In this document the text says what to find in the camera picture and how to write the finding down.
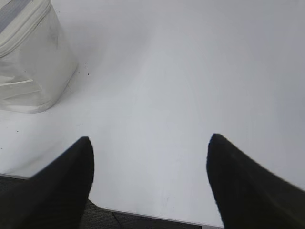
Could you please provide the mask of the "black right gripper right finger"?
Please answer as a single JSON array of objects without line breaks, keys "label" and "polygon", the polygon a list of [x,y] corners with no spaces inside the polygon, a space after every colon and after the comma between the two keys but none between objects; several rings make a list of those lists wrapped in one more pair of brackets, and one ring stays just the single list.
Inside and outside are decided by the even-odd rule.
[{"label": "black right gripper right finger", "polygon": [[226,229],[303,229],[305,193],[271,173],[221,134],[207,152],[207,176]]}]

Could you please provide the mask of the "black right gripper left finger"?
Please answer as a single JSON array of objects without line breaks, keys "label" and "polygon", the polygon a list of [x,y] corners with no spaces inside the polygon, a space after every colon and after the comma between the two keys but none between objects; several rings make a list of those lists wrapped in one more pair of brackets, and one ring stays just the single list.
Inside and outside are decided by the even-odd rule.
[{"label": "black right gripper left finger", "polygon": [[81,137],[33,177],[0,195],[2,229],[77,229],[94,177],[94,154]]}]

